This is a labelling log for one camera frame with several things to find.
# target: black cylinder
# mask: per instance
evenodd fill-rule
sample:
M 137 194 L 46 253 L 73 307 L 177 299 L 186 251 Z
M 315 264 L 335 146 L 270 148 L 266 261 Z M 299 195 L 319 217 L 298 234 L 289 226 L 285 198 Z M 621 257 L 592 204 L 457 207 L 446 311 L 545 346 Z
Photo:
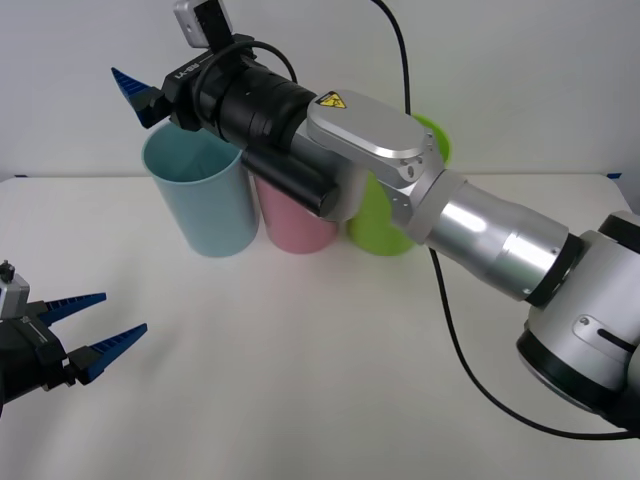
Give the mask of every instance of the black cylinder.
M 266 68 L 247 68 L 218 99 L 216 123 L 221 136 L 241 148 L 261 143 L 288 150 L 291 139 L 284 133 L 315 97 Z
M 338 202 L 336 183 L 284 152 L 251 145 L 242 163 L 260 178 L 319 217 L 326 217 Z

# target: white table surface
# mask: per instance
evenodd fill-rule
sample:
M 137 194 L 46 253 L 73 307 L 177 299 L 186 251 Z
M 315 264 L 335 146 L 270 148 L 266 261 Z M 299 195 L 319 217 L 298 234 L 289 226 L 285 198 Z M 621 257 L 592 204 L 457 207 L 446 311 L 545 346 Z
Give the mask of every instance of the white table surface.
M 626 209 L 596 175 L 472 176 L 582 233 Z M 71 350 L 149 332 L 88 387 L 5 407 L 2 480 L 635 479 L 640 443 L 576 442 L 487 402 L 455 357 L 427 253 L 341 239 L 295 256 L 254 243 L 193 253 L 152 181 L 0 184 L 0 256 L 31 298 L 106 291 L 55 326 Z M 500 399 L 547 425 L 613 427 L 539 384 L 515 342 L 518 304 L 443 261 L 463 349 Z

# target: metal cylinder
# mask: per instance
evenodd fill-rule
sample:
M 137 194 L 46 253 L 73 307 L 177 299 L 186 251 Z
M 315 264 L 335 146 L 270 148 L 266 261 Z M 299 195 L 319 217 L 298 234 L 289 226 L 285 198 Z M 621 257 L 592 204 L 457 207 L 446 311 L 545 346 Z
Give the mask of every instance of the metal cylinder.
M 556 391 L 604 410 L 640 343 L 640 255 L 597 232 L 581 238 L 582 257 L 544 309 L 531 309 L 518 349 Z
M 524 300 L 555 263 L 569 230 L 469 183 L 449 198 L 426 244 L 506 295 Z

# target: black cable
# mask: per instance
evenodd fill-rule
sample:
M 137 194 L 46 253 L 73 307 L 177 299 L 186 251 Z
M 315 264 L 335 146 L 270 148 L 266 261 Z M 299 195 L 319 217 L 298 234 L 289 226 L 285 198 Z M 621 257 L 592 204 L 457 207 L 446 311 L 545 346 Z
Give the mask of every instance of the black cable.
M 231 45 L 224 47 L 213 56 L 213 58 L 209 61 L 207 66 L 204 67 L 204 70 L 198 76 L 196 84 L 193 87 L 193 110 L 201 122 L 206 122 L 204 112 L 202 111 L 202 106 L 200 105 L 200 95 L 202 94 L 202 87 L 204 86 L 204 82 L 206 81 L 207 76 L 209 75 L 213 67 L 215 67 L 222 58 L 233 52 L 244 50 L 246 48 L 259 48 L 273 53 L 282 61 L 282 63 L 284 63 L 285 67 L 287 67 L 289 76 L 291 77 L 291 81 L 294 83 L 298 83 L 298 77 L 296 76 L 296 72 L 293 70 L 291 62 L 289 62 L 287 57 L 285 57 L 284 54 L 276 47 L 269 45 L 268 43 L 259 42 L 257 40 L 247 40 L 245 42 L 232 43 Z
M 384 14 L 391 22 L 391 26 L 393 27 L 393 31 L 396 34 L 396 38 L 398 39 L 398 46 L 400 47 L 400 59 L 402 61 L 402 81 L 404 83 L 404 113 L 407 115 L 411 115 L 411 84 L 409 83 L 409 59 L 407 58 L 407 47 L 404 44 L 404 36 L 402 35 L 402 30 L 400 30 L 400 25 L 394 17 L 393 12 L 389 10 L 389 7 L 382 0 L 371 0 L 373 3 L 378 5 L 380 9 L 384 12 Z
M 371 0 L 373 3 L 378 5 L 385 15 L 389 18 L 391 25 L 393 26 L 393 30 L 396 33 L 396 37 L 398 38 L 398 44 L 400 46 L 400 56 L 402 59 L 402 77 L 404 81 L 404 105 L 405 105 L 405 113 L 407 115 L 411 115 L 411 95 L 409 90 L 409 60 L 407 58 L 407 49 L 404 44 L 404 38 L 402 36 L 402 32 L 400 31 L 400 26 L 396 21 L 395 17 L 389 7 L 387 7 L 382 0 Z M 545 425 L 541 425 L 539 423 L 534 422 L 533 420 L 529 420 L 526 417 L 523 417 L 519 413 L 511 410 L 504 403 L 494 397 L 491 392 L 489 392 L 482 383 L 476 378 L 471 367 L 467 363 L 467 359 L 462 353 L 462 348 L 460 347 L 460 342 L 458 341 L 458 334 L 456 333 L 455 326 L 453 324 L 453 316 L 451 315 L 451 307 L 449 306 L 449 298 L 447 296 L 447 289 L 444 283 L 444 276 L 442 274 L 442 267 L 440 266 L 440 259 L 438 258 L 438 254 L 432 248 L 429 248 L 429 253 L 431 254 L 431 260 L 433 262 L 433 269 L 436 273 L 436 279 L 438 281 L 438 289 L 440 290 L 440 300 L 442 301 L 442 310 L 444 312 L 444 318 L 447 322 L 447 327 L 449 328 L 449 334 L 451 335 L 451 341 L 453 342 L 453 348 L 458 355 L 458 360 L 462 364 L 462 368 L 466 372 L 467 376 L 471 380 L 471 382 L 476 386 L 480 393 L 482 393 L 487 400 L 493 403 L 496 407 L 502 410 L 507 415 L 512 418 L 518 420 L 519 422 L 524 423 L 528 427 L 534 428 L 540 432 L 548 433 L 549 435 L 554 435 L 556 437 L 569 438 L 572 440 L 628 440 L 631 438 L 638 438 L 637 433 L 632 432 L 614 432 L 614 433 L 574 433 L 574 432 L 565 432 L 563 430 L 556 430 L 555 428 L 550 428 Z

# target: yellow warning sticker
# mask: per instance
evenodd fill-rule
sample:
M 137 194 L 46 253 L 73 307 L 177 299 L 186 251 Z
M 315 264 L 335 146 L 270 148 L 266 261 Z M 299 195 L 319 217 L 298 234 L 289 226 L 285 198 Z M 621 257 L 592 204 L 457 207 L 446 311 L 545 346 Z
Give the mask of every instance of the yellow warning sticker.
M 323 107 L 347 108 L 345 103 L 342 101 L 342 98 L 340 98 L 340 95 L 336 92 L 329 92 L 326 95 L 323 95 L 316 101 L 316 103 Z

